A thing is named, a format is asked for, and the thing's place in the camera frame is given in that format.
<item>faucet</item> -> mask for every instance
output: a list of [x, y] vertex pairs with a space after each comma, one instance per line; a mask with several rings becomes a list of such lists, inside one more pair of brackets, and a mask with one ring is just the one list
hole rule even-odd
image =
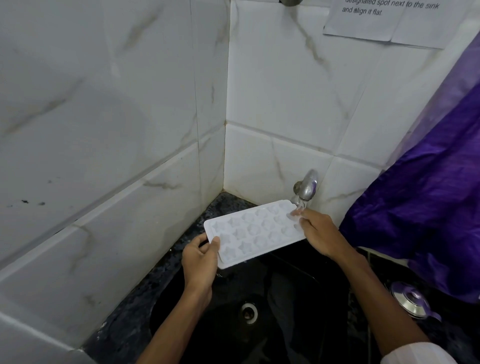
[[295, 196], [291, 201], [297, 205], [297, 207], [305, 208], [307, 202], [309, 202], [315, 192], [317, 192], [318, 172], [316, 170], [309, 170], [302, 181], [298, 181], [293, 186], [293, 192]]

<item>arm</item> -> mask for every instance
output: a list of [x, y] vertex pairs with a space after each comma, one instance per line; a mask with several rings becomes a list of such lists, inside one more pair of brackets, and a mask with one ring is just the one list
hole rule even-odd
[[199, 235], [183, 249], [185, 289], [137, 364], [174, 364], [180, 361], [193, 329], [212, 298], [220, 239], [215, 237], [211, 244], [199, 248], [206, 238], [205, 233]]
[[328, 215], [305, 209], [300, 224], [310, 244], [343, 270], [364, 311], [382, 356], [428, 337], [378, 280], [364, 256], [350, 246]]

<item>printed paper sign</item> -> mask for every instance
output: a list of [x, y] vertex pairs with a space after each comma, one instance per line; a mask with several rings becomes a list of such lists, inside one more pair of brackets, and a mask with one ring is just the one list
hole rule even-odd
[[324, 34], [444, 48], [473, 0], [334, 0]]

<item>sink drain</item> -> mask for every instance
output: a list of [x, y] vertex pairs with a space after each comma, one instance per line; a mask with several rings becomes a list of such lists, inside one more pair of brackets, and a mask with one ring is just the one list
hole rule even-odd
[[240, 316], [245, 320], [247, 325], [255, 323], [258, 318], [258, 310], [252, 303], [244, 303], [240, 309]]

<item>white ice cube tray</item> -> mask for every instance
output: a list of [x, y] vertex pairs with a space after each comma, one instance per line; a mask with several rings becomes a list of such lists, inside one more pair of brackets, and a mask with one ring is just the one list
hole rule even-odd
[[224, 269], [305, 239], [289, 200], [252, 207], [204, 222], [209, 241], [220, 237], [218, 267]]

